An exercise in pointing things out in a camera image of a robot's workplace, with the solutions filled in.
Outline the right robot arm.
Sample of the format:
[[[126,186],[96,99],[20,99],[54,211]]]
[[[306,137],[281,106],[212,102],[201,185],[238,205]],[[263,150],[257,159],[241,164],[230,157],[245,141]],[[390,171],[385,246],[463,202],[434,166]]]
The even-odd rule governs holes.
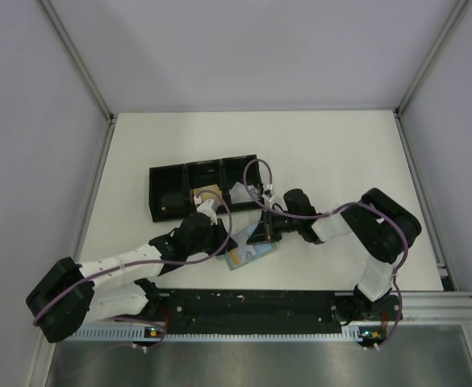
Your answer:
[[[379,314],[392,289],[397,267],[422,231],[419,220],[380,189],[368,190],[358,202],[321,214],[301,189],[283,195],[285,207],[275,204],[261,212],[248,245],[277,243],[295,232],[315,245],[353,234],[369,253],[353,290],[354,309],[365,319]]]

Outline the green card holder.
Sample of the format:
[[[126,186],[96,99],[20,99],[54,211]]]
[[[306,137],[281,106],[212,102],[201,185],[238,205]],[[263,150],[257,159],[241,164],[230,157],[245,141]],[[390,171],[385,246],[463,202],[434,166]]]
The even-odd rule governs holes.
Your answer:
[[[236,270],[246,264],[250,264],[276,249],[274,243],[247,244],[247,239],[256,228],[257,224],[254,223],[232,235],[232,239],[237,243],[237,247],[231,248],[223,255],[225,262],[231,270]]]

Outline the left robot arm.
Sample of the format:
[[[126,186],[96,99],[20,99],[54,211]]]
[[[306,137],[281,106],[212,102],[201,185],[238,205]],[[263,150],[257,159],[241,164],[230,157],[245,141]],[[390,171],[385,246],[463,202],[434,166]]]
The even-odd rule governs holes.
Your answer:
[[[155,318],[161,302],[152,279],[222,255],[235,246],[233,226],[195,213],[129,252],[85,263],[60,259],[26,298],[33,324],[49,343],[59,343],[87,323],[119,315]]]

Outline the black three-compartment tray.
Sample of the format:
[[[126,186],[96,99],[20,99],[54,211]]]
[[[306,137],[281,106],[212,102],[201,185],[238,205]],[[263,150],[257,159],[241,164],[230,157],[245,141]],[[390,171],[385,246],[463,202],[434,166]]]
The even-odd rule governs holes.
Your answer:
[[[247,185],[254,185],[261,194],[263,183],[259,166],[250,163],[256,158],[253,154],[151,167],[148,206],[152,221],[160,223],[185,218],[194,209],[192,189],[207,185],[219,186],[230,211],[257,210],[259,206],[254,201],[232,204],[229,195],[236,182],[243,183],[243,177],[247,177]]]

